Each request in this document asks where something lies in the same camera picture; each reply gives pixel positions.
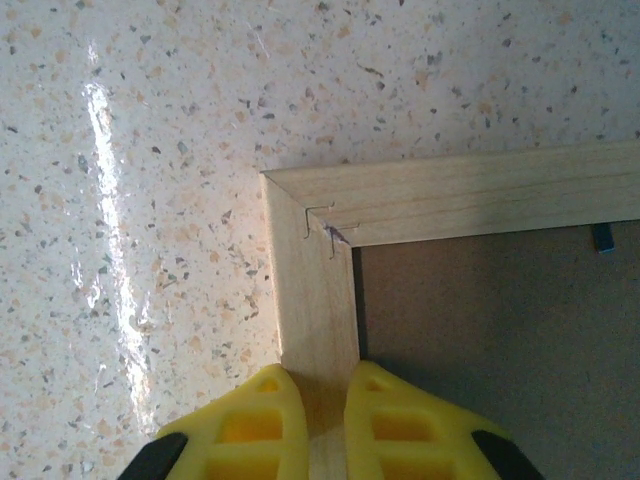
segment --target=wood grain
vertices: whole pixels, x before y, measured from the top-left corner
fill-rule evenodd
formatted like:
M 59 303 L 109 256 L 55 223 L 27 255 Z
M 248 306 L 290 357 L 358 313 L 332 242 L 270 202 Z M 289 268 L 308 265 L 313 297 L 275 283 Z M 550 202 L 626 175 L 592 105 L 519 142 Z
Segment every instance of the wood grain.
M 359 360 L 351 249 L 324 230 L 306 236 L 305 210 L 262 176 L 282 365 L 294 378 L 311 437 L 310 478 L 345 479 L 346 391 Z
M 352 246 L 632 220 L 640 142 L 290 169 L 269 177 Z

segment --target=wooden frame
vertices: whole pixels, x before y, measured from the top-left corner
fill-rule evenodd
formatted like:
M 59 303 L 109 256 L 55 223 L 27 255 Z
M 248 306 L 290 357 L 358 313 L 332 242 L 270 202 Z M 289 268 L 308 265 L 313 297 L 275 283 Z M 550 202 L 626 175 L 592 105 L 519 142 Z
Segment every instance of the wooden frame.
M 346 479 L 359 360 L 351 249 L 640 218 L 640 142 L 263 172 L 282 364 L 305 404 L 311 478 Z

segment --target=yellow plastic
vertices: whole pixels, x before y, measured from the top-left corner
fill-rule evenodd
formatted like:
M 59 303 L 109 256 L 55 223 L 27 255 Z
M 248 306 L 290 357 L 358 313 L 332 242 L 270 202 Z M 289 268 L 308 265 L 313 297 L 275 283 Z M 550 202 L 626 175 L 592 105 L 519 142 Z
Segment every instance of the yellow plastic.
M 168 480 L 306 480 L 309 438 L 298 389 L 280 365 L 167 425 L 189 442 Z
M 370 362 L 351 378 L 344 413 L 349 480 L 500 480 L 471 433 L 500 427 Z

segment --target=speckled countertop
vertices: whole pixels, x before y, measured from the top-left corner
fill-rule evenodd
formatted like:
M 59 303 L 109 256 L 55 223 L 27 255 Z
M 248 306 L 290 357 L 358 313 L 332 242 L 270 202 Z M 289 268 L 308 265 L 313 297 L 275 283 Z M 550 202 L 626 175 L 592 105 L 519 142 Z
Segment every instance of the speckled countertop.
M 640 137 L 633 0 L 5 0 L 2 478 L 278 358 L 257 172 Z

